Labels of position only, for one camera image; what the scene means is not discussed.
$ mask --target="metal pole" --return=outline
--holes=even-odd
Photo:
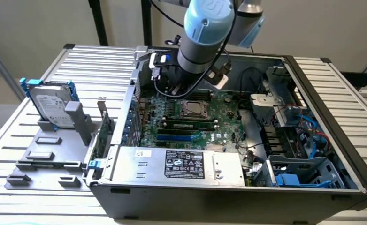
[[[152,11],[148,0],[141,0],[143,41],[145,46],[152,46]]]
[[[8,73],[7,69],[5,69],[1,61],[0,61],[0,73],[3,75],[3,78],[4,78],[8,86],[11,87],[11,89],[12,89],[16,97],[19,98],[20,101],[23,101],[23,99],[25,98],[25,95],[24,95],[24,93],[23,93],[23,91],[20,89],[20,86],[16,84],[12,76],[9,75],[9,73]]]
[[[95,25],[97,30],[97,37],[101,46],[108,46],[107,33],[103,21],[103,13],[100,7],[100,0],[88,0],[92,8],[92,14],[95,19]]]

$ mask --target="motherboard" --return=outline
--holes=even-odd
[[[140,146],[244,153],[236,146],[246,138],[239,101],[232,92],[214,95],[208,91],[187,99],[141,98]]]

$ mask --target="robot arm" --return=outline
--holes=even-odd
[[[226,40],[228,44],[243,48],[251,47],[264,22],[262,0],[243,0],[236,14],[234,5],[238,4],[236,2],[232,4],[231,0],[159,1],[188,7],[188,9],[179,50],[165,53],[165,56],[153,54],[149,67],[152,69],[165,65],[176,67],[173,77],[169,76],[171,85],[175,87],[175,91],[171,91],[173,95],[179,89],[184,90],[191,86],[199,77],[220,89],[227,82],[226,74],[231,70],[231,65],[216,69],[214,67],[215,54],[227,38],[230,38]]]

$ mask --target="sticker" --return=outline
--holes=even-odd
[[[65,113],[65,104],[63,99],[48,95],[37,95],[36,99],[48,121],[61,128],[73,128],[72,119]]]
[[[149,150],[149,149],[137,149],[136,152],[135,152],[135,157],[152,157],[152,150]]]
[[[167,178],[204,179],[203,152],[165,151]]]

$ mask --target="blue pcie slot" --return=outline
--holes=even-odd
[[[191,142],[191,136],[173,136],[173,135],[157,135],[157,140],[161,141],[177,141],[177,142]]]

